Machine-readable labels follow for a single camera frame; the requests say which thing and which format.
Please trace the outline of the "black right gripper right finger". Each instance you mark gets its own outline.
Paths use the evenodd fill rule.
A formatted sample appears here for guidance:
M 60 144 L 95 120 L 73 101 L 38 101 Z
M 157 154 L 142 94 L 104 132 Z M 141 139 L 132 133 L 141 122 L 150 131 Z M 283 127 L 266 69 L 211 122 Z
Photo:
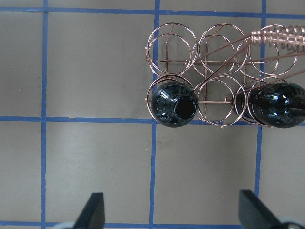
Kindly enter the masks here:
M 239 221 L 244 229 L 277 229 L 280 220 L 251 191 L 239 191 Z

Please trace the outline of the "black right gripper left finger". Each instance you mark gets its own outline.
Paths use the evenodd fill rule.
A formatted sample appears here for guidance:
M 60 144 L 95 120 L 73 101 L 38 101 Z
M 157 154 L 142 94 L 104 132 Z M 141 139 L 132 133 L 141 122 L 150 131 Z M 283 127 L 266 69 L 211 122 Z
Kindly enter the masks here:
M 103 229 L 105 225 L 105 208 L 103 193 L 92 193 L 78 216 L 75 229 Z

